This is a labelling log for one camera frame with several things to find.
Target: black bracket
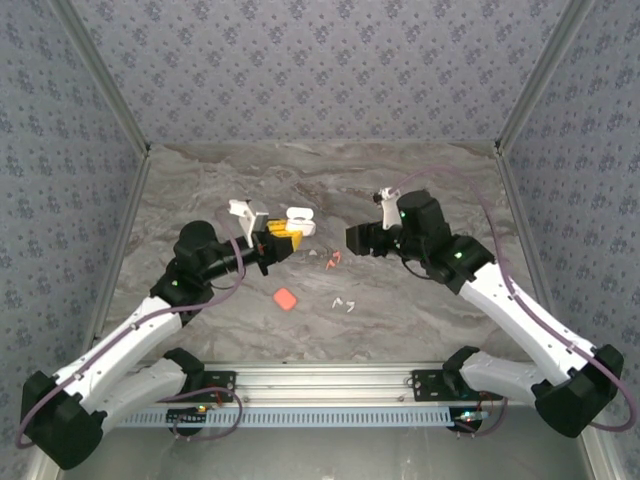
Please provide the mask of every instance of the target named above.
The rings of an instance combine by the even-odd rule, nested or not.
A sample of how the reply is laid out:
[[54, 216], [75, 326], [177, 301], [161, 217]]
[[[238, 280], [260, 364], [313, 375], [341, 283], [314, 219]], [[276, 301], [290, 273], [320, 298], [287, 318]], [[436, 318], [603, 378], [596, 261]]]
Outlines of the black bracket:
[[[202, 373], [202, 384], [198, 390], [207, 387], [221, 387], [231, 391], [236, 389], [238, 375], [234, 371], [211, 371], [205, 370]], [[178, 400], [175, 403], [231, 403], [233, 397], [228, 393], [203, 393], [193, 397]]]
[[[414, 370], [411, 372], [411, 387], [413, 399], [416, 402], [479, 402], [487, 400], [479, 392], [466, 388], [460, 393], [454, 392], [445, 381], [443, 370]], [[489, 393], [492, 400], [501, 400], [500, 395]]]
[[[238, 375], [234, 371], [204, 371], [201, 378], [202, 386], [198, 390], [207, 387], [222, 387], [235, 391]], [[233, 397], [228, 393], [212, 392], [194, 395], [193, 397], [185, 398], [184, 400], [178, 400], [175, 403], [198, 403], [210, 405], [212, 403], [231, 403], [233, 401]], [[171, 425], [177, 421], [180, 423], [193, 424], [193, 427], [180, 427], [176, 429], [180, 435], [185, 437], [195, 435], [202, 430], [203, 427], [200, 427], [199, 425], [204, 424], [206, 419], [206, 411], [200, 412], [198, 407], [170, 408], [167, 410], [167, 414], [165, 415], [165, 421]]]

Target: blue floral wallpaper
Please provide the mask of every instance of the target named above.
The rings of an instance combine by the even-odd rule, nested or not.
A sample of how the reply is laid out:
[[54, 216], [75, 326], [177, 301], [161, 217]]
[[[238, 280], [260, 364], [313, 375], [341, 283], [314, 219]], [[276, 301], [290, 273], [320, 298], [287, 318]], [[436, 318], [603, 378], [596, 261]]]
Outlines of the blue floral wallpaper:
[[147, 139], [496, 138], [565, 0], [74, 0]]
[[[640, 3], [596, 2], [509, 155], [561, 317], [624, 353], [636, 398], [639, 93]], [[640, 427], [619, 437], [640, 478]]]
[[0, 2], [0, 478], [22, 383], [79, 352], [138, 160], [45, 0]]

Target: gray marble table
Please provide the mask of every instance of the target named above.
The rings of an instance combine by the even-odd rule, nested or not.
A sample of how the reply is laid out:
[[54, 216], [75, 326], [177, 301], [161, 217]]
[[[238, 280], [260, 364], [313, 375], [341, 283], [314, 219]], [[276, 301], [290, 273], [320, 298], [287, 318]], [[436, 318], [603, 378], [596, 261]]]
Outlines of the gray marble table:
[[[268, 277], [250, 267], [234, 296], [202, 312], [149, 358], [181, 346], [205, 361], [443, 360], [463, 345], [476, 345], [493, 355], [526, 359], [495, 323], [446, 288], [412, 277], [397, 258], [356, 257], [344, 243], [348, 226], [381, 218], [371, 201], [373, 192], [425, 165], [455, 165], [493, 205], [514, 277], [531, 292], [490, 155], [426, 143], [198, 145], [154, 146], [150, 161], [105, 331], [126, 318], [162, 275], [180, 228], [196, 219], [218, 228], [214, 210], [230, 198], [262, 200], [275, 217], [284, 217], [289, 206], [311, 207], [317, 233], [274, 265]], [[410, 186], [425, 187], [439, 199], [455, 232], [469, 233], [494, 250], [484, 214], [465, 184], [438, 175]], [[228, 223], [241, 234], [235, 217], [229, 216]], [[326, 270], [335, 250], [342, 252], [342, 262]], [[215, 283], [232, 282], [229, 276]], [[271, 298], [280, 287], [298, 298], [290, 312]], [[355, 301], [355, 309], [332, 309], [336, 297]]]

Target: robotic arm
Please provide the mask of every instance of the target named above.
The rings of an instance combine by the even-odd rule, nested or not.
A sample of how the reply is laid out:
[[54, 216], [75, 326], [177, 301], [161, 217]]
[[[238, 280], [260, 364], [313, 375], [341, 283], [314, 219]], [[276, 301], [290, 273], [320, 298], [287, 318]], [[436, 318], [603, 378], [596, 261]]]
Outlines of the robotic arm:
[[[514, 301], [494, 256], [476, 239], [454, 235], [440, 204], [427, 191], [400, 196], [383, 189], [374, 195], [383, 220], [347, 229], [356, 255], [393, 253], [407, 266], [417, 261], [425, 279], [445, 285], [477, 306], [529, 354], [533, 364], [493, 358], [475, 347], [454, 354], [443, 370], [456, 393], [488, 391], [536, 408], [554, 430], [577, 437], [615, 397], [617, 388], [591, 363], [538, 325]], [[623, 358], [611, 345], [596, 348], [571, 332], [514, 284], [518, 297], [551, 329], [600, 361], [620, 378]]]
[[[235, 240], [243, 264], [257, 264], [263, 275], [268, 274], [269, 266], [290, 256], [303, 235], [313, 233], [310, 221], [300, 226], [295, 219], [269, 220], [261, 202], [231, 200], [230, 212], [240, 217], [244, 230], [244, 236]], [[139, 320], [159, 310], [208, 302], [213, 298], [210, 282], [238, 270], [231, 242], [219, 242], [214, 228], [204, 221], [187, 224], [173, 251], [175, 257], [150, 295], [118, 328], [54, 375], [38, 371], [25, 382], [21, 419], [45, 396], [59, 390], [37, 411], [24, 433], [61, 468], [84, 461], [109, 430], [140, 408], [205, 386], [201, 384], [202, 363], [182, 349], [168, 352], [151, 367], [125, 378], [153, 347], [187, 325], [199, 311], [167, 312], [141, 324]]]

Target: red object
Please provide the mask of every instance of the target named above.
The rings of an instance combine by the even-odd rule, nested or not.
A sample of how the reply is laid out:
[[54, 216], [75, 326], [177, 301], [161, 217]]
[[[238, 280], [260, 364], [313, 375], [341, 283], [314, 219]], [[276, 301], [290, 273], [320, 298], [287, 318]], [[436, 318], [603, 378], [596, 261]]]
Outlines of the red object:
[[286, 288], [281, 288], [273, 294], [273, 301], [285, 312], [293, 309], [298, 303], [298, 299]]

